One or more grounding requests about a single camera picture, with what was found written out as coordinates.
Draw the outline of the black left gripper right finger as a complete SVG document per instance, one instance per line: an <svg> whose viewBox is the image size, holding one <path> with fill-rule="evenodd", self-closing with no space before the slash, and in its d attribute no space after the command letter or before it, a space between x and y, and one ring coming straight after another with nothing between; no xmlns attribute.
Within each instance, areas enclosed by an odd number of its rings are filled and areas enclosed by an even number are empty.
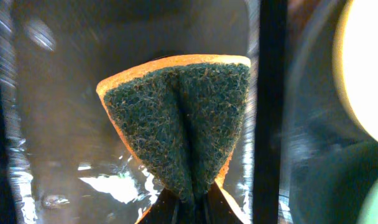
<svg viewBox="0 0 378 224"><path fill-rule="evenodd" d="M243 224L234 213L217 183L196 202L196 223Z"/></svg>

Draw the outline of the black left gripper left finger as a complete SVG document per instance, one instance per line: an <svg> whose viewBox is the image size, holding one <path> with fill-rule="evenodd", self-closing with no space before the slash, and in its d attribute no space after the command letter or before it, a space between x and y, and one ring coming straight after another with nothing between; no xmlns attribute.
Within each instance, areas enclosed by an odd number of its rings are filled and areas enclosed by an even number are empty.
<svg viewBox="0 0 378 224"><path fill-rule="evenodd" d="M157 201L144 212L136 224L189 224L192 213L171 190L163 189Z"/></svg>

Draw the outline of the orange green scrub sponge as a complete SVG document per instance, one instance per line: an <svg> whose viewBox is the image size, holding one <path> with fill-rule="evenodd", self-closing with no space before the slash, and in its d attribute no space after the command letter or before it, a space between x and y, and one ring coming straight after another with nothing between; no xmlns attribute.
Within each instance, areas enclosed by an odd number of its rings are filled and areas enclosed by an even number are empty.
<svg viewBox="0 0 378 224"><path fill-rule="evenodd" d="M117 73L96 91L130 153L181 201L193 203L226 172L250 69L244 56L177 55Z"/></svg>

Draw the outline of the yellow plate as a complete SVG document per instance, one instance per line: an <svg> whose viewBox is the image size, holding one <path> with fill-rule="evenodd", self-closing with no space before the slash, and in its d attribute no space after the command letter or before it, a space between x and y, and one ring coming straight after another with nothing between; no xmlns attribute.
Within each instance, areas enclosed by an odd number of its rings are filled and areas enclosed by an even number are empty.
<svg viewBox="0 0 378 224"><path fill-rule="evenodd" d="M378 0L351 0L339 15L333 74L349 117L378 142Z"/></svg>

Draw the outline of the mint green plate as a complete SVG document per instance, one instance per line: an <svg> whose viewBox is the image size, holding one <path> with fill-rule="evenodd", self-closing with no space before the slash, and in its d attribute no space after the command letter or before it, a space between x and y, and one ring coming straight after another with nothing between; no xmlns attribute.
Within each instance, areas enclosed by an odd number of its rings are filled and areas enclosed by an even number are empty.
<svg viewBox="0 0 378 224"><path fill-rule="evenodd" d="M378 179L368 192L356 223L378 224Z"/></svg>

